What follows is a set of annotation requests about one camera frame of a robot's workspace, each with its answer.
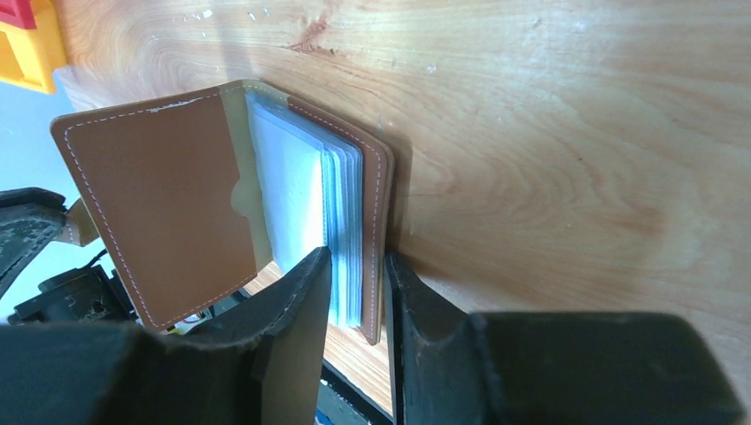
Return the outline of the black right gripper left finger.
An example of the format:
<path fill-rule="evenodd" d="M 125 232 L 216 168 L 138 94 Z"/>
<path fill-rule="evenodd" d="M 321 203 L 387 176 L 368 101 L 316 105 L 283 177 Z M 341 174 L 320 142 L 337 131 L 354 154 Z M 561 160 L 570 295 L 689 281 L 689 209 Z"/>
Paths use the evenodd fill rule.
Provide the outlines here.
<path fill-rule="evenodd" d="M 311 424 L 329 249 L 185 335 L 126 322 L 1 329 L 4 424 Z"/>

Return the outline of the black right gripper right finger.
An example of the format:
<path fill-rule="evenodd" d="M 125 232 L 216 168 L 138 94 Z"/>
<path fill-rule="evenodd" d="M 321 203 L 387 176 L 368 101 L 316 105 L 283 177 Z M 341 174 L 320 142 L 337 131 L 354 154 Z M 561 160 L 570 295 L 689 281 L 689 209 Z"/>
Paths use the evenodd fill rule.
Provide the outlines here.
<path fill-rule="evenodd" d="M 465 313 L 384 260 L 397 424 L 740 424 L 700 334 L 649 312 Z"/>

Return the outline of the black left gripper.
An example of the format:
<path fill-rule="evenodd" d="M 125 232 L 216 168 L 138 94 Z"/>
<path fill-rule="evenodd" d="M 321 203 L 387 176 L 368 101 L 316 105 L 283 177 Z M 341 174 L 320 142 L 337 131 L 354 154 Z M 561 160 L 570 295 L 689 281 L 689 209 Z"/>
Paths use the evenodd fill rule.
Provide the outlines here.
<path fill-rule="evenodd" d="M 41 188 L 1 192 L 1 293 L 56 239 L 66 224 L 65 198 Z M 119 276 L 101 266 L 80 267 L 38 285 L 40 294 L 14 307 L 11 325 L 57 321 L 135 321 Z"/>

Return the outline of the brown leather card holder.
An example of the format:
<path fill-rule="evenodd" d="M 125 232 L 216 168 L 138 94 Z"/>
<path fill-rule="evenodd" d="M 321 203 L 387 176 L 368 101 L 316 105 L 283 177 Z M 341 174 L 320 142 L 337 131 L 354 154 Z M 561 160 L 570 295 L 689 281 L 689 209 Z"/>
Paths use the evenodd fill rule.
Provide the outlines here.
<path fill-rule="evenodd" d="M 329 322 L 379 342 L 394 156 L 369 132 L 256 80 L 65 115 L 50 132 L 146 327 L 326 246 Z"/>

